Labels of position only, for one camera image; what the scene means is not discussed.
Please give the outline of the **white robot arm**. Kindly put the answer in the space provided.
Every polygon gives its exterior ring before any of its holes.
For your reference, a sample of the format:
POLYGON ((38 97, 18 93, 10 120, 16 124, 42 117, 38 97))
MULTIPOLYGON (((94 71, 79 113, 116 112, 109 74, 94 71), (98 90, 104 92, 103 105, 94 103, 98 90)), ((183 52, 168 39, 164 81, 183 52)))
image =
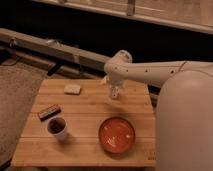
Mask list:
POLYGON ((134 63, 120 50, 104 71, 113 98, 126 80, 160 89, 156 171, 213 171, 213 62, 134 63))

